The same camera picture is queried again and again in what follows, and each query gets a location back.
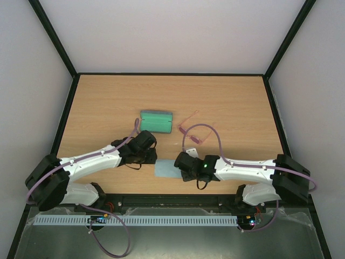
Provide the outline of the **pink sunglasses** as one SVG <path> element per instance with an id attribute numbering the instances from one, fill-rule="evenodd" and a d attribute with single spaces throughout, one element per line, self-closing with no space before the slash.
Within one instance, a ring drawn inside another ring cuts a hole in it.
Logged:
<path id="1" fill-rule="evenodd" d="M 182 133 L 183 135 L 186 134 L 186 131 L 188 129 L 187 126 L 187 122 L 190 121 L 190 119 L 192 117 L 194 117 L 195 115 L 198 114 L 198 111 L 194 111 L 191 115 L 189 115 L 188 117 L 186 117 L 185 119 L 183 119 L 178 125 L 177 125 L 177 129 L 180 133 Z M 191 129 L 187 134 L 186 134 L 186 138 L 188 138 L 189 140 L 191 140 L 192 142 L 194 142 L 197 145 L 202 145 L 211 135 L 212 130 L 210 130 L 209 128 L 206 128 L 208 130 L 207 133 L 205 133 L 204 135 L 201 135 L 200 133 L 196 133 L 197 128 L 193 128 Z"/>

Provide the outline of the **light blue cleaning cloth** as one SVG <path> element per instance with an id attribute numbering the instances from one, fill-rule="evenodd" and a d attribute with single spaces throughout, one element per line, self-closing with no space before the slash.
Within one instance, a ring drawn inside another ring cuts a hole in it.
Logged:
<path id="1" fill-rule="evenodd" d="M 174 166 L 175 160 L 157 159 L 154 167 L 154 175 L 161 178 L 181 179 L 181 171 Z"/>

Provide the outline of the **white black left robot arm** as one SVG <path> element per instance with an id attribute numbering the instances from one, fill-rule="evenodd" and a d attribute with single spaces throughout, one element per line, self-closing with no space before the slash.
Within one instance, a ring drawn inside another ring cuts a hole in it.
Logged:
<path id="1" fill-rule="evenodd" d="M 106 194 L 95 182 L 76 181 L 101 170 L 130 164 L 153 165 L 157 160 L 156 138 L 148 131 L 135 137 L 115 140 L 94 152 L 70 158 L 45 156 L 26 178 L 27 202 L 41 212 L 64 204 L 82 204 L 100 208 Z"/>

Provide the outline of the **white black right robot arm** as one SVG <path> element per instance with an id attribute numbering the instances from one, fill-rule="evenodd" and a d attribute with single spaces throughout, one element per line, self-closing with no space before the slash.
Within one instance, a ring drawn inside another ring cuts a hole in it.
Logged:
<path id="1" fill-rule="evenodd" d="M 224 159 L 207 155 L 204 159 L 180 152 L 174 162 L 183 181 L 240 180 L 235 198 L 236 207 L 245 212 L 251 207 L 270 201 L 305 206 L 308 203 L 310 171 L 290 156 L 279 154 L 273 160 L 248 161 Z"/>

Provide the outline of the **grey-green glasses case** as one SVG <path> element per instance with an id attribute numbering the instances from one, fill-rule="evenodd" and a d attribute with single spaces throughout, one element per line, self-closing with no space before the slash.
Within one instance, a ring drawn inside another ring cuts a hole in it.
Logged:
<path id="1" fill-rule="evenodd" d="M 167 111 L 141 110 L 140 131 L 170 134 L 173 124 L 173 113 Z"/>

